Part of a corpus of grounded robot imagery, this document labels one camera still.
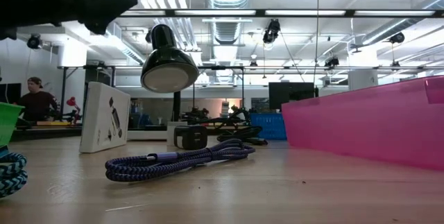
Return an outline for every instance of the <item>teal braided cable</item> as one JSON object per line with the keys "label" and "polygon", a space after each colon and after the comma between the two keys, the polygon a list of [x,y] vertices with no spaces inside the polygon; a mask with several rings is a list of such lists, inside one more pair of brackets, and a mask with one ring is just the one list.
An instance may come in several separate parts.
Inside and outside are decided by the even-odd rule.
{"label": "teal braided cable", "polygon": [[23,170],[27,159],[18,153],[9,153],[0,157],[0,198],[9,196],[19,191],[27,182],[28,174]]}

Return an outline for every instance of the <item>cap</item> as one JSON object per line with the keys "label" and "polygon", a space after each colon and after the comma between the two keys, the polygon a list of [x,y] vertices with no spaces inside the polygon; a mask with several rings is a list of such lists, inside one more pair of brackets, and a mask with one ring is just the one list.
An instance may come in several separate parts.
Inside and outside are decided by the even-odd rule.
{"label": "cap", "polygon": [[35,83],[36,85],[40,85],[40,88],[43,88],[43,86],[42,86],[42,79],[40,79],[38,77],[28,78],[28,81],[31,81],[31,82]]}

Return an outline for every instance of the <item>cable coil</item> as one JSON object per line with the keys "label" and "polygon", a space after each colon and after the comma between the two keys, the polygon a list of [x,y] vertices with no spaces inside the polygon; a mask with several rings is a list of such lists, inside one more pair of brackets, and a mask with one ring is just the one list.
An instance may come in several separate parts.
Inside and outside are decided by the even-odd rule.
{"label": "cable coil", "polygon": [[168,152],[116,158],[106,162],[106,177],[115,182],[139,182],[212,161],[244,159],[255,151],[239,139],[230,139],[211,148],[184,153]]}
{"label": "cable coil", "polygon": [[27,163],[24,155],[9,153],[0,157],[0,163],[7,162],[11,164],[0,165],[0,198],[19,191],[28,180],[28,174],[23,170]]}

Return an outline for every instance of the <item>man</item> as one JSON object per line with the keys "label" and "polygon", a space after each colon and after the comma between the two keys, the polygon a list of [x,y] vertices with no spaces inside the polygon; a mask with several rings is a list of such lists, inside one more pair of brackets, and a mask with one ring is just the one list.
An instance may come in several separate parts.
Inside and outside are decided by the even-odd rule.
{"label": "man", "polygon": [[50,107],[57,110],[57,101],[53,95],[42,91],[42,80],[37,77],[28,79],[29,93],[22,96],[18,105],[24,106],[23,119],[27,121],[46,121]]}

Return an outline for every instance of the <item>wooden table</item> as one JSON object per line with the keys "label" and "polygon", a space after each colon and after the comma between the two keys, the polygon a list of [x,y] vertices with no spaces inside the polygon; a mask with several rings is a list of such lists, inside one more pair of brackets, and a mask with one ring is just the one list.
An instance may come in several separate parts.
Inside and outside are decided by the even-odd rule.
{"label": "wooden table", "polygon": [[247,160],[213,163],[142,183],[111,182],[108,159],[166,151],[132,141],[79,154],[79,138],[11,143],[28,157],[28,184],[0,200],[0,223],[444,223],[444,172],[285,142]]}

